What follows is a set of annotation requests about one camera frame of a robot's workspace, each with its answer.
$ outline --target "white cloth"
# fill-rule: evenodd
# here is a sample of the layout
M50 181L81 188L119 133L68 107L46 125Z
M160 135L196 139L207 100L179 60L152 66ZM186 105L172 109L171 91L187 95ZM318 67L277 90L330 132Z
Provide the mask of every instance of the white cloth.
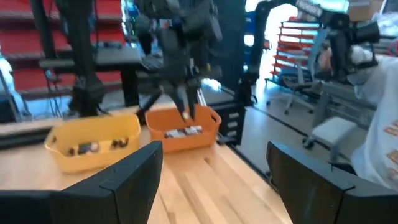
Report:
M353 48L355 63L371 57ZM398 58L376 57L378 66L348 77L358 98L377 105L364 146L354 151L351 163L359 177L398 190Z
M0 69L1 73L6 81L6 85L8 87L8 90L10 91L10 94L14 97L14 101L16 103L17 109L19 111L22 111L24 108L24 102L22 100L22 97L20 94L17 93L15 90L14 86L14 77L12 77L12 68L10 63L4 58L0 58ZM5 88L2 82L0 82L0 93L5 93Z

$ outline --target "chair wheel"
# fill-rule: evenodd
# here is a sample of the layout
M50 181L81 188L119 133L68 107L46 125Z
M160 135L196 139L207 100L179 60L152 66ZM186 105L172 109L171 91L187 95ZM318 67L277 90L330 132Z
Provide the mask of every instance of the chair wheel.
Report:
M309 141L308 138L303 138L302 144L304 148L311 150L314 146L314 141Z

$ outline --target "wooden table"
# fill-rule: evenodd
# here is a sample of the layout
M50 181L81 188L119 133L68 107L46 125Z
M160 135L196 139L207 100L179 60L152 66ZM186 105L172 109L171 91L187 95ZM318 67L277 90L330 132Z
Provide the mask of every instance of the wooden table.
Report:
M116 113L131 113L135 108ZM0 132L60 124L59 120L0 126ZM141 144L149 143L143 127ZM0 152L0 189L56 189L97 171L61 174L43 145ZM292 223L279 196L226 146L166 154L150 224Z

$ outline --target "yellow bin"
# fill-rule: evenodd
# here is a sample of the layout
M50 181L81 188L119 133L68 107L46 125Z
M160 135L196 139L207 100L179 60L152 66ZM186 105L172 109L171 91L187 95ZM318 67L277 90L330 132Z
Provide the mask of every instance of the yellow bin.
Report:
M92 117L66 121L52 128L44 146L63 173L105 168L139 149L141 127L135 114ZM129 138L124 148L111 149L113 140ZM99 151L68 155L80 144L98 143Z

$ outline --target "plastic bin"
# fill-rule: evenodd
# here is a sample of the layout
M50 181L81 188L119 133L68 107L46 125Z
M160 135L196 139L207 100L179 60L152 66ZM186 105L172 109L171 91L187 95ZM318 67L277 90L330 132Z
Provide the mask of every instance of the plastic bin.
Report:
M176 108L151 110L145 116L152 141L162 141L164 152L211 146L216 142L221 124L220 116L213 109L200 105L196 105L194 121L184 122ZM188 126L202 126L202 133L184 138L165 138L167 131Z
M139 149L141 127L134 114L66 121L52 128L44 146L63 173L105 168ZM114 139L129 138L124 148L111 149ZM71 147L97 142L99 152L68 156Z

